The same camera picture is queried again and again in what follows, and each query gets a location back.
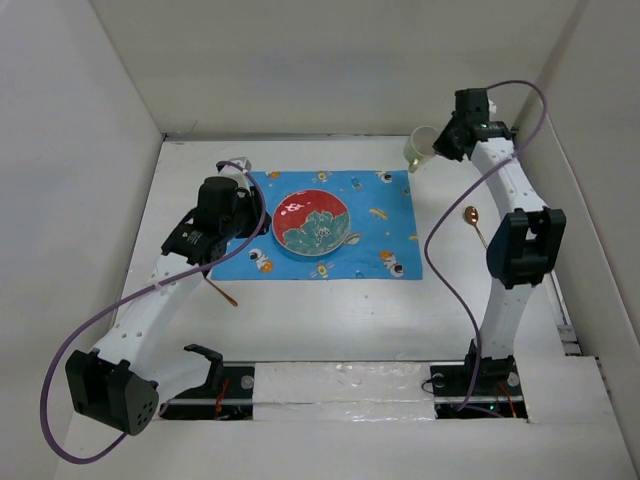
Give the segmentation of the pale yellow mug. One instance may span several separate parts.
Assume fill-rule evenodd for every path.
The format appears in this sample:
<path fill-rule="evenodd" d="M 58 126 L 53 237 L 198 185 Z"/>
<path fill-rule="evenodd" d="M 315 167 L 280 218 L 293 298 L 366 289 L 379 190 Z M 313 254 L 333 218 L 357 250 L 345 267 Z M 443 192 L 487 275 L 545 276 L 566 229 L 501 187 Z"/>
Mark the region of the pale yellow mug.
<path fill-rule="evenodd" d="M 433 144 L 438 137 L 439 131 L 428 125 L 416 127 L 411 132 L 403 147 L 409 173 L 415 173 L 423 163 L 436 155 Z"/>

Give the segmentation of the blue space-print cloth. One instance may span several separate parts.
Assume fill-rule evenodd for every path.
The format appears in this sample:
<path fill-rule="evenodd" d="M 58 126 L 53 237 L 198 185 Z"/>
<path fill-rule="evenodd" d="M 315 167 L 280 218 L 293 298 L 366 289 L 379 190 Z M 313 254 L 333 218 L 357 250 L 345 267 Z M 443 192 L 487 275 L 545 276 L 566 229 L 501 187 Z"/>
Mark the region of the blue space-print cloth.
<path fill-rule="evenodd" d="M 422 277 L 418 231 L 408 175 L 404 171 L 271 171 L 256 178 L 268 213 L 292 193 L 319 189 L 348 207 L 350 233 L 335 251 L 302 257 L 286 251 L 273 234 L 254 239 L 211 277 L 240 280 L 419 280 Z"/>

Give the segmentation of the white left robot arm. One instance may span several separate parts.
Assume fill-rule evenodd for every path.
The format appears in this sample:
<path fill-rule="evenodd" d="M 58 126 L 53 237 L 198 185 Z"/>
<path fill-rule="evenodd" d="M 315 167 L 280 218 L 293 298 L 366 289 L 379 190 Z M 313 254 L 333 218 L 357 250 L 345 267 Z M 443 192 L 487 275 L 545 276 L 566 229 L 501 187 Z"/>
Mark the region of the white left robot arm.
<path fill-rule="evenodd" d="M 213 264 L 227 257 L 229 243 L 263 235 L 268 225 L 263 199 L 245 172 L 225 167 L 206 178 L 195 207 L 163 242 L 143 294 L 89 352 L 74 351 L 66 361 L 74 410 L 134 436 L 168 399 L 188 389 L 216 394 L 223 382 L 219 353 L 190 344 L 176 361 L 159 366 L 154 351 Z"/>

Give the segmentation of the red and teal plate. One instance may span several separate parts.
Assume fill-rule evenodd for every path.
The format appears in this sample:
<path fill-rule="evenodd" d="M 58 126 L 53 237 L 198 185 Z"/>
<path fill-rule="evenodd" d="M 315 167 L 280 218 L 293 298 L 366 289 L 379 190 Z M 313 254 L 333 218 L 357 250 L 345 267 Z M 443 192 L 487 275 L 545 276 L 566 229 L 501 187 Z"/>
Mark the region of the red and teal plate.
<path fill-rule="evenodd" d="M 321 257 L 337 250 L 350 233 L 348 207 L 336 195 L 319 189 L 285 197 L 272 214 L 272 231 L 286 251 Z"/>

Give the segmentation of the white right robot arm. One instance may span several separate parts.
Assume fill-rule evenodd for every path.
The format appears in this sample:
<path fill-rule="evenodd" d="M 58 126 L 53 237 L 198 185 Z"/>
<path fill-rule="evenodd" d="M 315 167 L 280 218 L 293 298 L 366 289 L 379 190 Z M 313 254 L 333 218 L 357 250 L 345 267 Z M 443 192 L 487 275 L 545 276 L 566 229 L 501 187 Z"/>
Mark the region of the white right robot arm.
<path fill-rule="evenodd" d="M 433 148 L 449 160 L 471 161 L 501 217 L 486 249 L 492 278 L 488 304 L 460 374 L 468 390 L 483 394 L 511 373 L 525 306 L 555 267 L 566 216 L 535 192 L 519 163 L 511 132 L 503 122 L 490 119 L 485 88 L 455 92 L 452 117 Z"/>

